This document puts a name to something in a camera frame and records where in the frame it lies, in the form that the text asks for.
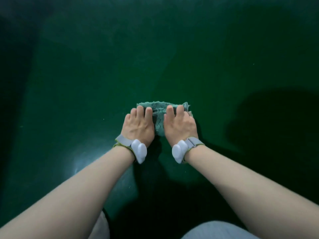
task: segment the person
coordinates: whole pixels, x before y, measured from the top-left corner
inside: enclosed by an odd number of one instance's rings
[[[152,109],[133,108],[121,135],[148,147],[154,139]],[[195,120],[168,106],[165,136],[173,147],[196,137]],[[88,238],[117,180],[134,162],[134,153],[115,146],[0,229],[1,239]],[[190,149],[184,160],[221,193],[249,232],[226,222],[208,222],[186,238],[319,238],[319,206],[274,181],[218,154],[205,145]]]

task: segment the floor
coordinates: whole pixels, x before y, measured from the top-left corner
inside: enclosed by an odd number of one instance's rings
[[[157,100],[187,101],[208,146],[319,203],[314,3],[34,0],[12,7],[19,17],[3,13],[13,82],[2,78],[0,225],[107,152],[137,103]],[[113,238],[180,238],[209,220],[243,226],[164,138],[105,209]]]

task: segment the wristband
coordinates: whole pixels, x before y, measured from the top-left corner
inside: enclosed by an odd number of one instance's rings
[[[115,141],[117,142],[113,147],[115,146],[122,146],[130,149],[134,155],[136,160],[139,164],[143,163],[145,160],[145,157],[147,155],[147,148],[144,143],[141,143],[138,139],[131,140],[128,138],[123,137],[122,134],[120,134]]]
[[[181,163],[184,160],[184,156],[185,156],[187,151],[189,151],[190,149],[195,148],[201,144],[203,144],[203,143],[196,137],[189,137],[185,141],[180,140],[172,148],[172,155],[173,155],[175,161],[178,163]]]

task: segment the person's right hand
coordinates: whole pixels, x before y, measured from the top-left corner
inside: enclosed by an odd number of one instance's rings
[[[180,140],[186,140],[189,137],[198,138],[195,120],[184,111],[182,105],[176,108],[176,116],[173,107],[167,106],[166,114],[164,114],[164,132],[172,147]]]

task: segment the green cloth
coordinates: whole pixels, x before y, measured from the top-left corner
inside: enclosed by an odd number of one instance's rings
[[[172,105],[174,108],[174,113],[176,114],[176,108],[178,105],[169,103],[169,102],[160,102],[160,101],[153,101],[153,102],[142,102],[138,103],[136,106],[143,106],[144,107],[144,112],[147,107],[151,107],[153,109],[153,122],[155,125],[155,135],[158,136],[165,136],[164,133],[164,114],[166,113],[166,107],[168,105]],[[188,112],[191,116],[192,113],[189,111],[190,105],[187,102],[184,102],[182,104],[184,106],[184,111]]]

